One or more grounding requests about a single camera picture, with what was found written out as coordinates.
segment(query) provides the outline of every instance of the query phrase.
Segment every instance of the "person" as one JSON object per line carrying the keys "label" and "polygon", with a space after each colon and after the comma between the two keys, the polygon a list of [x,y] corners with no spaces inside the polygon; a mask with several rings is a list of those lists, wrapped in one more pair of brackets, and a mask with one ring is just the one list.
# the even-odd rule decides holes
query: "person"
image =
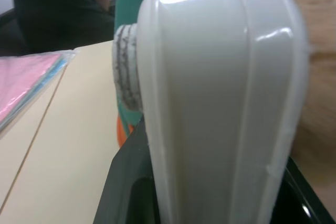
{"label": "person", "polygon": [[109,0],[14,0],[31,53],[74,49],[113,39]]}

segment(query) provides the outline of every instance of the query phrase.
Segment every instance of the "black chair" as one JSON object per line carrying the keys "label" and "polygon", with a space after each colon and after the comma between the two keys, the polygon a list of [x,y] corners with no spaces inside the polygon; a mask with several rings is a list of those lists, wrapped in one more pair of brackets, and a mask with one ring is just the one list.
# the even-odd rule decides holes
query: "black chair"
{"label": "black chair", "polygon": [[30,54],[15,17],[14,9],[0,15],[0,57]]}

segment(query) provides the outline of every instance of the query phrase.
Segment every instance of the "beige table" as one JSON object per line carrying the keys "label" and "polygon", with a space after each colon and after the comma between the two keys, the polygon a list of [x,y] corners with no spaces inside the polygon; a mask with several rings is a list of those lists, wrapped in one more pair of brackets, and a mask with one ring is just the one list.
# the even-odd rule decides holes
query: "beige table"
{"label": "beige table", "polygon": [[[11,172],[0,184],[0,200],[8,195],[1,224],[93,222],[119,149],[111,45],[79,48],[59,83],[55,80],[2,139],[0,147],[10,155],[1,157],[1,173]],[[33,123],[32,117],[40,120]],[[4,159],[13,153],[9,166]]]}

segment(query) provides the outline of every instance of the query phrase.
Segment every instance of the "white plastic casing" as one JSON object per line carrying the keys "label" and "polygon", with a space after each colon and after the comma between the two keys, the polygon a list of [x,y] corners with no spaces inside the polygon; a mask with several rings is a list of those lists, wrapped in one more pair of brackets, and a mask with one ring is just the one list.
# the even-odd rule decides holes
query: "white plastic casing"
{"label": "white plastic casing", "polygon": [[161,223],[268,223],[308,80],[294,2],[144,0],[136,33]]}

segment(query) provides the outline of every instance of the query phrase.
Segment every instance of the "black shirt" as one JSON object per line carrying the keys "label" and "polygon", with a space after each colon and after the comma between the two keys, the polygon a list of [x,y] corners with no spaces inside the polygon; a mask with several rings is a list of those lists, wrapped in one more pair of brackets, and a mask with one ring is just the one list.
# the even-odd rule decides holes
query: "black shirt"
{"label": "black shirt", "polygon": [[14,6],[32,53],[113,39],[114,18],[95,0],[14,0]]}

